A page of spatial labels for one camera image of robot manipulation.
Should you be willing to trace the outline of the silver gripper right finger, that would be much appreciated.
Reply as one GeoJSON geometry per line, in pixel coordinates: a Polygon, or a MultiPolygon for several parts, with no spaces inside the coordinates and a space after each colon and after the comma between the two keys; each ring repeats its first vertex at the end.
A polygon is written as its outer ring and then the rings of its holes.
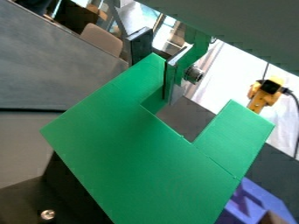
{"type": "Polygon", "coordinates": [[[184,32],[185,46],[165,62],[162,72],[162,100],[173,104],[184,94],[183,82],[195,83],[199,74],[192,71],[192,65],[208,51],[211,36],[195,29],[184,32]]]}

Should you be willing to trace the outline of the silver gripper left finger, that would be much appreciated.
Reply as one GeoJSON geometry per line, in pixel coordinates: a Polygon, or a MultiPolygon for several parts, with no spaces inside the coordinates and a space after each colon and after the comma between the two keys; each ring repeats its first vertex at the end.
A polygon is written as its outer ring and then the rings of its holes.
{"type": "Polygon", "coordinates": [[[152,53],[153,29],[142,27],[126,38],[128,64],[132,66],[152,53]]]}

